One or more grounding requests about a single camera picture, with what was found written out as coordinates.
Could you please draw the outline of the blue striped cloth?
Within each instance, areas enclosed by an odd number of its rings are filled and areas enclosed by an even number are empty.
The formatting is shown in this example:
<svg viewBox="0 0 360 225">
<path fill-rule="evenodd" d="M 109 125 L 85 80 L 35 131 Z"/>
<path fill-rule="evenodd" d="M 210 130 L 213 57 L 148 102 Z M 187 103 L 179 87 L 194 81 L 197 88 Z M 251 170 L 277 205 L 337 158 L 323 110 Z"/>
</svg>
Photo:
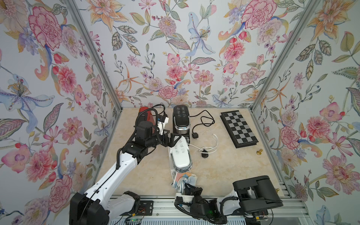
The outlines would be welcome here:
<svg viewBox="0 0 360 225">
<path fill-rule="evenodd" d="M 189 184 L 195 186 L 197 183 L 197 176 L 190 172 L 179 173 L 175 172 L 172 187 L 178 193 L 182 193 L 185 189 L 185 185 Z"/>
</svg>

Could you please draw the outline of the white coffee machine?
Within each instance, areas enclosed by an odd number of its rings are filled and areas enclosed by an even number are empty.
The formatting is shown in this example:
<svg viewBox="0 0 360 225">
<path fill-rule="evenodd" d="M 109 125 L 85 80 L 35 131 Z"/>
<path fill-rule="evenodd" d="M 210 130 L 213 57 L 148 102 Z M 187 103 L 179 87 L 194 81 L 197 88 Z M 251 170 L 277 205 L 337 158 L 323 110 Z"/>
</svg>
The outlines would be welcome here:
<svg viewBox="0 0 360 225">
<path fill-rule="evenodd" d="M 186 173 L 191 170 L 193 162 L 188 142 L 184 136 L 181 136 L 174 147 L 169 147 L 168 152 L 170 171 L 172 175 L 175 173 Z"/>
</svg>

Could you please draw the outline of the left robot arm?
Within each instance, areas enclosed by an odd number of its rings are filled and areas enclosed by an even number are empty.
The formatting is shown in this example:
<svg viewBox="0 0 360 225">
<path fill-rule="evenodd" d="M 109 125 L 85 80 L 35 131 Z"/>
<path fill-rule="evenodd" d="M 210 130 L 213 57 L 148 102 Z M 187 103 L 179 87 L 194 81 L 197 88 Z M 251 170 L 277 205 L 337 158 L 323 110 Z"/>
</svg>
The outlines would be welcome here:
<svg viewBox="0 0 360 225">
<path fill-rule="evenodd" d="M 170 133 L 156 109 L 140 112 L 135 121 L 134 132 L 123 147 L 118 149 L 116 162 L 108 172 L 85 193 L 76 193 L 70 200 L 69 224 L 107 225 L 116 217 L 133 216 L 140 208 L 140 196 L 126 191 L 117 199 L 112 195 L 126 176 L 149 155 L 148 149 L 158 145 L 174 147 L 182 135 Z"/>
</svg>

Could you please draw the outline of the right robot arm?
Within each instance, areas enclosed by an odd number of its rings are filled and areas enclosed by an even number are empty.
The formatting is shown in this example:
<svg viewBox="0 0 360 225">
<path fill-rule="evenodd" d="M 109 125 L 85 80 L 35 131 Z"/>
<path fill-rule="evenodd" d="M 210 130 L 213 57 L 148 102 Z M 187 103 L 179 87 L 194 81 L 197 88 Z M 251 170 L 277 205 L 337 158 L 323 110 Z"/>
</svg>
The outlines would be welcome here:
<svg viewBox="0 0 360 225">
<path fill-rule="evenodd" d="M 202 196 L 201 187 L 186 183 L 184 190 L 176 194 L 174 206 L 194 219 L 224 225 L 228 223 L 227 217 L 235 212 L 261 220 L 268 216 L 269 210 L 284 205 L 267 175 L 235 181 L 232 186 L 228 195 L 207 200 Z"/>
</svg>

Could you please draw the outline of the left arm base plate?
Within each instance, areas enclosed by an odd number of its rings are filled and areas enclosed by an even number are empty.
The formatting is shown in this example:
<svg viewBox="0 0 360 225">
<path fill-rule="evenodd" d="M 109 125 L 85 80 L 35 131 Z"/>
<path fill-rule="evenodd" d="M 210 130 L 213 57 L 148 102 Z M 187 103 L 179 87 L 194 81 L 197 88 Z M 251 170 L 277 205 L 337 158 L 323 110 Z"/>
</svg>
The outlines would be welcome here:
<svg viewBox="0 0 360 225">
<path fill-rule="evenodd" d="M 130 212 L 123 213 L 122 216 L 152 216 L 154 209 L 154 201 L 141 200 L 135 203 Z"/>
</svg>

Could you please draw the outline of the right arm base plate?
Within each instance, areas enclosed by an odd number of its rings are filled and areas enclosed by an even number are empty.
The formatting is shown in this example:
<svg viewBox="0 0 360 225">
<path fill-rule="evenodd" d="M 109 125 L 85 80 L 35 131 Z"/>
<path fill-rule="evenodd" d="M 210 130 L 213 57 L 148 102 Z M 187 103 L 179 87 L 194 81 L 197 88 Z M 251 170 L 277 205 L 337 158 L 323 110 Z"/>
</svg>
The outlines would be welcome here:
<svg viewBox="0 0 360 225">
<path fill-rule="evenodd" d="M 240 209 L 235 210 L 231 216 L 244 216 L 245 218 L 249 219 L 256 219 L 256 220 L 267 220 L 269 213 L 267 210 L 265 211 L 255 211 L 255 212 L 244 212 Z"/>
</svg>

